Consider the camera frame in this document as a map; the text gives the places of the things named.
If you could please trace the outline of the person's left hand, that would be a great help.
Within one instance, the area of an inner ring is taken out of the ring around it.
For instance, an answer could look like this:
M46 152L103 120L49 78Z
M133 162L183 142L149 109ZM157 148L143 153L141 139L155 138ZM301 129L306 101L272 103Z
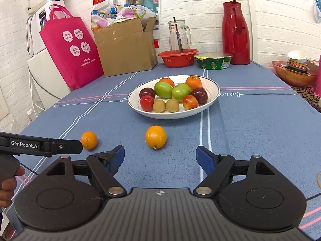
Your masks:
M17 187L17 181L15 176L23 176L24 173L25 173L25 169L23 167L19 167L12 178L6 179L2 182L2 188L0 190L0 207L1 208L7 208L12 204L14 190Z

